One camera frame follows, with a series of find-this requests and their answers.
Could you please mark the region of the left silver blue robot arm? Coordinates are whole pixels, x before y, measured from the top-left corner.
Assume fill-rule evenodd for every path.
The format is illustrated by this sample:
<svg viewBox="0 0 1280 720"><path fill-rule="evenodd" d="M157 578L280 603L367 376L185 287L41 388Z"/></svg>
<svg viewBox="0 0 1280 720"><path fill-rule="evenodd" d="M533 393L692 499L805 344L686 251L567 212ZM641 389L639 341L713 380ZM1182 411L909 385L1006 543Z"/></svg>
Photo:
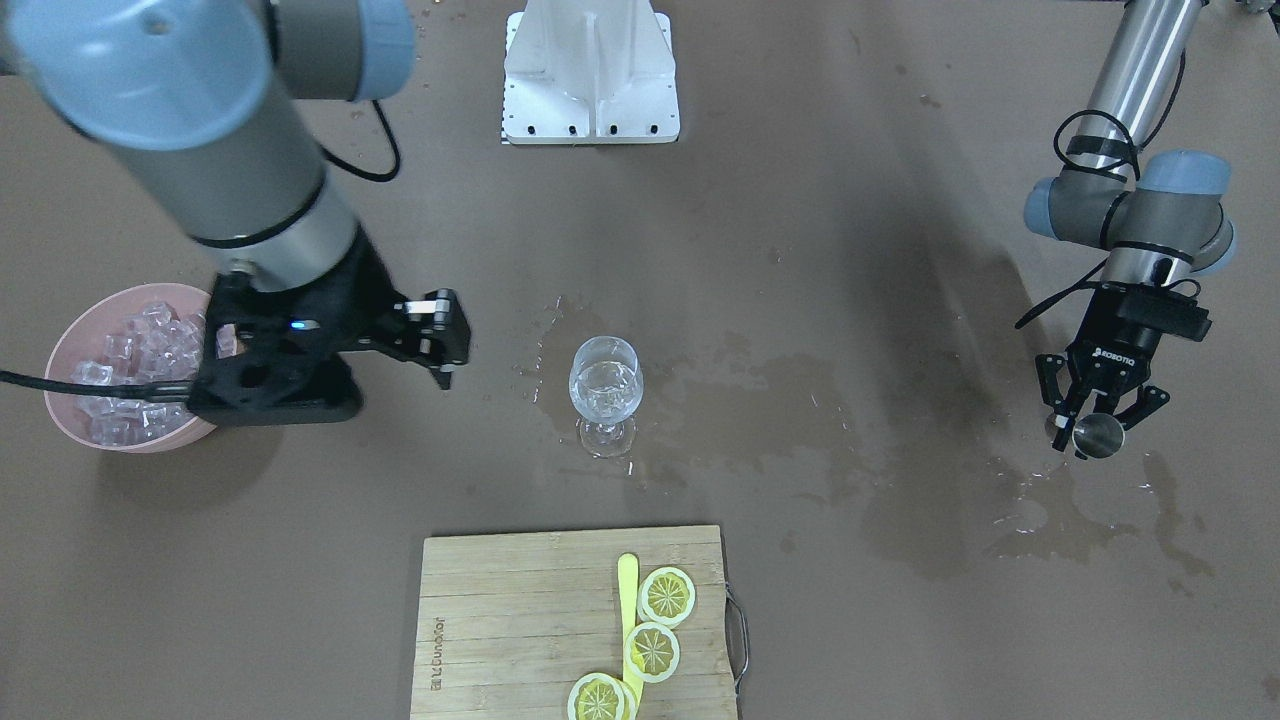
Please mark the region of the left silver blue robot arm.
<svg viewBox="0 0 1280 720"><path fill-rule="evenodd" d="M1027 228L1103 252L1066 290L1030 307L1019 327L1070 293L1087 292L1082 323L1060 354L1036 357L1053 448L1112 457L1128 433L1170 400L1151 379L1167 337L1201 342L1212 325L1201 278L1226 266L1236 229L1222 205L1231 168L1211 152L1147 156L1180 92L1201 1L1126 1L1088 104L1053 135L1061 168L1024 206Z"/></svg>

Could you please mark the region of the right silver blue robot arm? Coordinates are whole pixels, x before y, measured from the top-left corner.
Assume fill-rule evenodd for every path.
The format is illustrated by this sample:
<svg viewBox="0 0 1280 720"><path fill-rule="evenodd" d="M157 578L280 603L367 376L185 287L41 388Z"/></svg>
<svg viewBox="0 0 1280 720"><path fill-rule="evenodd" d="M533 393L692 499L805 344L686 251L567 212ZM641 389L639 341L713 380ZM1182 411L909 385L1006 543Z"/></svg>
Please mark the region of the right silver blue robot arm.
<svg viewBox="0 0 1280 720"><path fill-rule="evenodd" d="M209 337L164 398L257 407L355 391L343 354L425 366L443 389L468 360L456 296L399 293L332 182L337 158L300 99L380 102L407 83L403 1L5 1L5 61L105 147L218 264Z"/></svg>

